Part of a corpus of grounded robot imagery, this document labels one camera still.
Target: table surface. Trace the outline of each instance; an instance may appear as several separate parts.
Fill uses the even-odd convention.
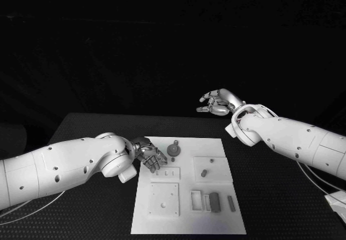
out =
[[[194,118],[71,113],[48,144],[114,132],[129,140],[139,136],[222,139],[233,172],[247,235],[218,239],[328,240],[346,239],[346,230],[297,163],[260,142],[250,147],[225,131],[230,117]],[[122,183],[97,173],[65,192],[35,215],[0,226],[0,239],[201,239],[208,235],[132,235],[139,175]],[[11,221],[38,210],[55,197],[35,199]]]

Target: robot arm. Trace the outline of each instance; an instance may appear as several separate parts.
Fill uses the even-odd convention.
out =
[[[152,173],[168,158],[146,137],[134,143],[114,133],[55,143],[0,160],[0,210],[84,184],[97,172],[126,183],[139,158]]]
[[[279,117],[261,104],[247,104],[227,90],[204,95],[196,109],[220,116],[233,112],[225,130],[244,144],[264,141],[274,152],[346,180],[346,137],[305,122]]]

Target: robotic hand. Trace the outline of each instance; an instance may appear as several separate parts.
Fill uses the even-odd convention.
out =
[[[208,106],[198,112],[225,116],[233,112],[225,130],[254,146],[264,141],[274,152],[346,180],[346,137],[279,115],[261,104],[247,104],[227,89],[207,93]]]
[[[0,210],[80,186],[97,172],[126,183],[137,175],[134,159],[152,173],[168,164],[149,138],[130,141],[107,132],[0,160]]]

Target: gray object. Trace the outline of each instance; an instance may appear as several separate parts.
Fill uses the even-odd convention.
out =
[[[231,212],[235,212],[237,207],[235,207],[233,196],[227,196],[227,198],[228,198],[228,203],[230,203],[230,207],[231,207]]]
[[[204,170],[204,172],[202,172],[201,176],[202,176],[202,177],[205,177],[205,176],[207,176],[207,174],[208,174],[208,171],[207,171],[207,170]]]
[[[168,154],[172,157],[176,157],[181,154],[181,147],[179,147],[179,141],[175,140],[175,143],[168,146]]]
[[[220,194],[217,192],[209,194],[211,212],[220,213],[222,211]]]

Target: white platform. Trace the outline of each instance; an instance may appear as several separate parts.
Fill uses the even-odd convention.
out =
[[[153,176],[156,173],[152,173],[143,164],[140,165],[132,234],[247,234],[233,175],[231,172],[228,173],[230,165],[228,161],[222,160],[227,157],[222,140],[220,138],[153,136],[147,136],[147,138],[168,156],[168,165],[165,167],[179,168],[179,179],[173,179],[171,171],[166,175],[166,170],[160,172],[159,175],[165,173],[163,176],[168,176],[168,179],[165,180],[165,177],[156,178]],[[182,152],[179,156],[175,157],[175,162],[172,162],[172,157],[168,154],[168,146],[173,144],[175,140],[179,141]],[[212,168],[209,169],[211,174],[208,175],[207,173],[205,176],[205,179],[209,179],[207,182],[196,182],[199,178],[196,178],[195,164],[199,158],[195,157],[208,157],[217,160],[212,163],[215,165],[208,166]],[[202,168],[205,168],[205,164],[208,164],[207,160],[205,162],[198,162],[196,166],[199,167],[201,164],[204,165]],[[217,175],[214,175],[214,171],[218,168],[222,168],[222,173],[228,176],[227,178],[224,176],[222,179],[218,179],[215,182]],[[179,202],[172,202],[173,195],[169,194],[173,193],[173,188],[171,188],[171,186],[163,186],[163,189],[166,188],[166,193],[162,193],[165,196],[153,199],[153,193],[159,193],[160,191],[156,189],[156,192],[153,192],[152,183],[158,183],[155,186],[179,184]],[[201,191],[202,212],[194,212],[191,209],[192,191]],[[205,195],[214,192],[220,194],[221,212],[218,213],[207,212],[205,207]],[[233,196],[235,212],[231,212],[228,196]],[[176,216],[176,210],[173,211],[178,207],[176,204],[179,205],[179,216]],[[156,209],[159,214],[150,215],[150,209]]]

